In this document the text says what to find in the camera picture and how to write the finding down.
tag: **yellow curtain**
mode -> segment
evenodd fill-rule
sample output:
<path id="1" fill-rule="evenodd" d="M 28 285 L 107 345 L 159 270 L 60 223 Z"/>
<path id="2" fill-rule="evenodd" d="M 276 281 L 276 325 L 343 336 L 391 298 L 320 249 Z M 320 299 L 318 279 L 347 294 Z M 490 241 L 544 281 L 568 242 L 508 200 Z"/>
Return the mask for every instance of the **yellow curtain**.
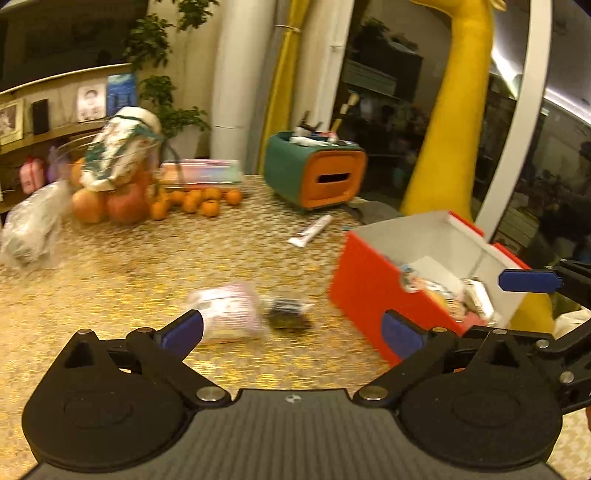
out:
<path id="1" fill-rule="evenodd" d="M 310 3 L 311 0 L 291 0 L 287 25 L 277 27 L 283 28 L 285 32 L 265 115 L 257 168 L 259 175 L 263 173 L 267 139 L 277 132 L 290 129 L 294 79 L 300 49 L 300 30 L 306 19 Z"/>

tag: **yellow giraffe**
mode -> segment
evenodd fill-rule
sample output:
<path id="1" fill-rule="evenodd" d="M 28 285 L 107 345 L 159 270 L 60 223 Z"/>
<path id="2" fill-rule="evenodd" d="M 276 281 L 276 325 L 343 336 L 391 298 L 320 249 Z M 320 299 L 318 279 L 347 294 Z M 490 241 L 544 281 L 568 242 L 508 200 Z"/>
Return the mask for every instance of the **yellow giraffe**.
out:
<path id="1" fill-rule="evenodd" d="M 452 44 L 435 107 L 404 196 L 406 215 L 452 210 L 472 221 L 470 204 L 494 35 L 503 0 L 413 0 L 452 18 Z M 551 333 L 548 295 L 527 294 L 510 327 Z"/>

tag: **toothpaste tube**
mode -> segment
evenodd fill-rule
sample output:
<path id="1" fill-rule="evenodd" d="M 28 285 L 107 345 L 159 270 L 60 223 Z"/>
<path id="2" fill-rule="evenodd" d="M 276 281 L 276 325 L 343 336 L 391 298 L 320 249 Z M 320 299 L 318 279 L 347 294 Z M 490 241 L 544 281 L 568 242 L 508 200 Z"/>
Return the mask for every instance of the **toothpaste tube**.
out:
<path id="1" fill-rule="evenodd" d="M 331 215 L 324 215 L 310 225 L 306 230 L 290 238 L 289 243 L 296 247 L 304 248 L 316 235 L 318 235 L 331 222 Z"/>

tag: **gray ribbed panel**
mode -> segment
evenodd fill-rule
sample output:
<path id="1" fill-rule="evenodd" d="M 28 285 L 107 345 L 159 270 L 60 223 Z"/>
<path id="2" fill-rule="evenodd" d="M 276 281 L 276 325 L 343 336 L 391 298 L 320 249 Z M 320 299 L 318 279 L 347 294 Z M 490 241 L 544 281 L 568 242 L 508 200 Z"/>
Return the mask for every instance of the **gray ribbed panel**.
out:
<path id="1" fill-rule="evenodd" d="M 302 400 L 289 403 L 286 397 Z M 89 475 L 42 465 L 27 480 L 558 480 L 546 464 L 477 473 L 412 445 L 385 410 L 358 407 L 344 390 L 246 390 L 195 416 L 169 451 L 122 472 Z"/>

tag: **tissue box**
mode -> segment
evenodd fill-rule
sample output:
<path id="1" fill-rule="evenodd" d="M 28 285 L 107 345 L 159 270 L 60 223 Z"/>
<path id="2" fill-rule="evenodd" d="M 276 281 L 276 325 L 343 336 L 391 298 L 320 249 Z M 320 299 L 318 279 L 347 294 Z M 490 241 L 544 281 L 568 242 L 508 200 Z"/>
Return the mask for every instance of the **tissue box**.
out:
<path id="1" fill-rule="evenodd" d="M 414 262 L 430 264 L 440 281 L 478 277 L 501 315 L 499 327 L 509 324 L 525 295 L 502 291 L 498 277 L 506 268 L 529 267 L 502 245 L 488 244 L 478 229 L 452 212 L 412 215 L 350 231 L 330 298 L 392 365 L 401 359 L 389 345 L 391 332 L 385 335 L 387 310 L 425 330 L 441 326 L 462 335 L 470 327 L 456 322 L 427 293 L 409 293 L 403 288 L 396 263 Z"/>
<path id="2" fill-rule="evenodd" d="M 303 209 L 352 199 L 365 175 L 367 156 L 358 145 L 302 147 L 280 132 L 267 144 L 264 176 L 279 196 Z"/>

